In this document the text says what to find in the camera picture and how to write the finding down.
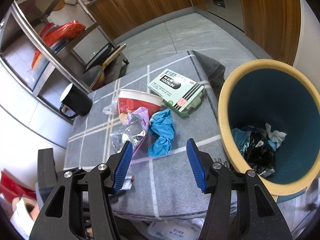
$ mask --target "green medicine box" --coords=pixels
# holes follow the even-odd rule
[[[150,90],[162,97],[166,104],[180,116],[196,108],[204,95],[204,86],[170,69],[164,70],[148,84]]]

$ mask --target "crumpled white tissue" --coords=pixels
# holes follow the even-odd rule
[[[284,132],[279,132],[278,130],[274,130],[273,132],[271,132],[271,125],[268,124],[267,122],[265,126],[266,126],[267,134],[270,140],[276,143],[277,148],[279,148],[287,134]]]

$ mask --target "table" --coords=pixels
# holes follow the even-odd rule
[[[148,156],[148,146],[152,143],[152,137],[148,135],[132,158],[128,175],[134,175],[135,182],[131,190],[112,205],[115,215],[126,219],[205,217],[210,195],[204,195],[196,186],[186,154],[189,138],[193,138],[199,149],[208,152],[214,161],[230,167],[217,125],[218,102],[209,82],[221,79],[224,67],[200,53],[186,51],[150,64],[91,93],[89,97],[93,106],[90,113],[85,117],[78,116],[74,121],[64,169],[82,166],[90,171],[105,163],[115,153],[109,135],[122,124],[117,115],[104,114],[103,108],[117,98],[122,88],[149,92],[147,84],[166,68],[202,83],[206,95],[200,106],[189,112],[189,116],[179,117],[172,112],[176,132],[168,155],[159,158]],[[234,194],[232,202],[234,211]]]

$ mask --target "trash bin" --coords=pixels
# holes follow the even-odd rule
[[[261,178],[277,203],[305,192],[320,170],[320,95],[295,68],[259,59],[236,68],[225,81],[218,105],[222,143],[238,172],[250,166],[242,158],[231,130],[243,125],[285,132],[276,151],[276,171]]]

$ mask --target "gray baseboard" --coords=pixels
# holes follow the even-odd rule
[[[212,13],[203,11],[201,9],[195,8],[195,12],[203,16],[204,18],[212,21],[220,28],[229,33],[237,41],[239,41],[244,47],[246,47],[257,59],[272,59],[268,53],[266,53],[258,44],[253,40],[248,38],[244,32],[239,30],[237,27],[233,26],[231,23],[221,19],[218,16],[215,16]]]
[[[172,12],[172,13],[168,13],[166,15],[163,15],[161,17],[158,17],[156,19],[153,19],[151,21],[148,21],[128,32],[126,32],[125,34],[121,35],[120,37],[116,38],[115,39],[115,43],[116,44],[120,44],[121,42],[127,40],[128,38],[131,38],[132,36],[134,35],[137,35],[138,33],[140,32],[143,32],[153,26],[156,26],[158,24],[161,24],[161,23],[164,23],[164,22],[167,22],[167,21],[170,21],[172,19],[175,19],[175,18],[178,18],[178,17],[181,17],[181,16],[184,16],[184,15],[187,15],[187,14],[191,14],[191,13],[194,13],[195,12],[195,8],[194,7],[189,7],[189,8],[185,8],[185,9],[182,9],[182,10],[179,10],[179,11],[175,11],[175,12]]]

